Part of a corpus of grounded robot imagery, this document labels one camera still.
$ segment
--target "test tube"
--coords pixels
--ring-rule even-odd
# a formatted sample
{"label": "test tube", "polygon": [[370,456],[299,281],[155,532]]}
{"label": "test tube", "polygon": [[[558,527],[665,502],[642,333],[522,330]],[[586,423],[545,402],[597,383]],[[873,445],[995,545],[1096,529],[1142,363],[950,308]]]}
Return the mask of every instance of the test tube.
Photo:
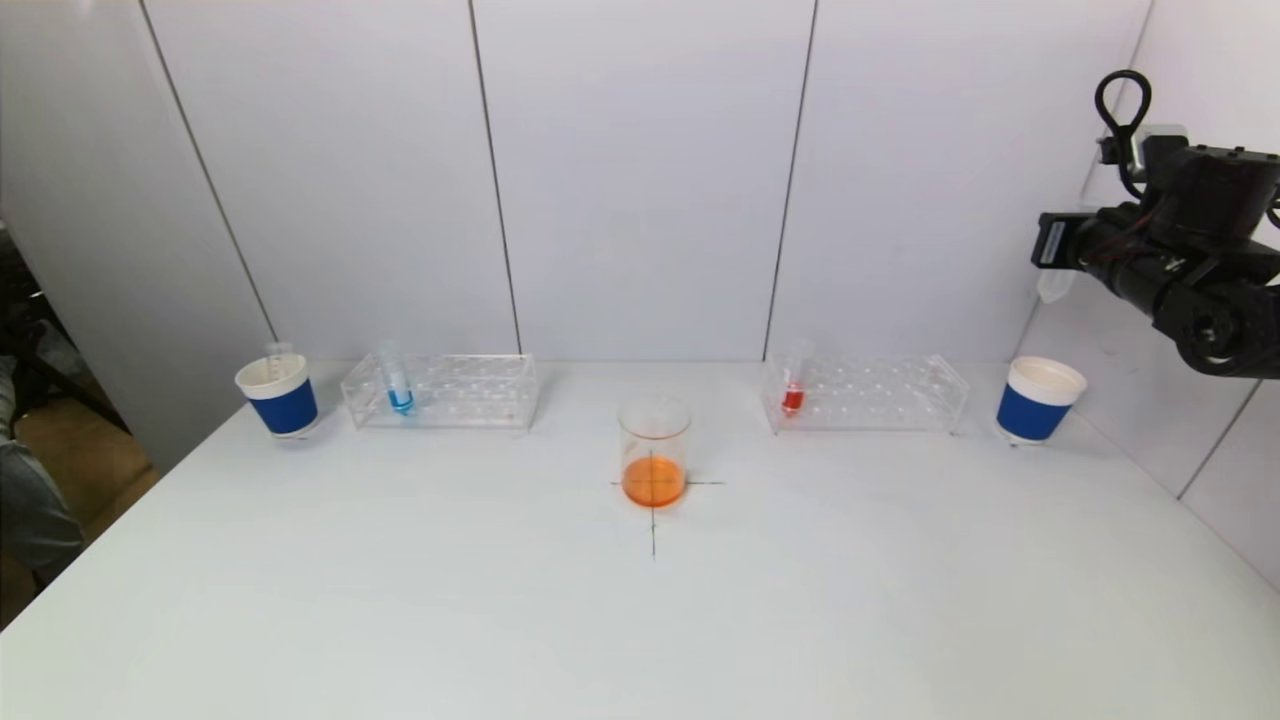
{"label": "test tube", "polygon": [[266,343],[266,382],[274,383],[284,377],[285,355],[293,355],[292,342]]}
{"label": "test tube", "polygon": [[390,401],[392,410],[398,415],[412,415],[413,386],[410,383],[404,356],[401,354],[399,346],[392,341],[381,342],[376,355],[378,370],[387,386],[387,400]]}
{"label": "test tube", "polygon": [[813,359],[813,342],[799,340],[782,359],[782,414],[794,418],[804,406],[805,375]]}

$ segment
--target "person's leg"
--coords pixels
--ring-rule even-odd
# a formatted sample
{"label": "person's leg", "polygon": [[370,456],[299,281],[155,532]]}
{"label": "person's leg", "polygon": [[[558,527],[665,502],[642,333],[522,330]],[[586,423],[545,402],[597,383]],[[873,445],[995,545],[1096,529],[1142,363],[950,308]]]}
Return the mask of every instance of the person's leg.
{"label": "person's leg", "polygon": [[12,439],[13,366],[0,357],[0,542],[49,584],[83,550],[84,534],[44,465]]}

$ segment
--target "black cross mark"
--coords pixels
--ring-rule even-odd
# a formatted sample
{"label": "black cross mark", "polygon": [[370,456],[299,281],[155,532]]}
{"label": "black cross mark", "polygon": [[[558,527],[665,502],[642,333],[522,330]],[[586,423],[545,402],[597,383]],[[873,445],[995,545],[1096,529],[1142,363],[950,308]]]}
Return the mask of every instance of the black cross mark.
{"label": "black cross mark", "polygon": [[[609,484],[611,486],[621,486],[622,483],[618,482],[618,480],[613,480]],[[727,486],[728,483],[726,483],[723,480],[705,480],[705,482],[685,480],[685,484],[686,486]],[[649,509],[649,555],[653,556],[654,560],[658,559],[658,509],[657,507],[650,507]]]}

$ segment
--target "floor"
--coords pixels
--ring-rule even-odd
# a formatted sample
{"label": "floor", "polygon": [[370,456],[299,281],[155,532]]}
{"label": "floor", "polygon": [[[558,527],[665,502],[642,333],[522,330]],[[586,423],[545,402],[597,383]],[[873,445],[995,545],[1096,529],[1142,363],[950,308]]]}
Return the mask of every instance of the floor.
{"label": "floor", "polygon": [[[131,436],[70,398],[28,413],[17,436],[58,483],[90,543],[160,479]],[[31,573],[0,553],[0,628],[33,592]]]}

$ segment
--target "orange liquid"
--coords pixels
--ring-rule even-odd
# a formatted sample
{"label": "orange liquid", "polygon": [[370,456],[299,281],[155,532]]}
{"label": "orange liquid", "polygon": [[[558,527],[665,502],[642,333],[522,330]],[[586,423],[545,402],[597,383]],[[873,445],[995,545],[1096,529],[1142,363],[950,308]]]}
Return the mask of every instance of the orange liquid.
{"label": "orange liquid", "polygon": [[641,457],[622,473],[622,492],[644,507],[671,505],[685,492],[685,470],[667,457]]}

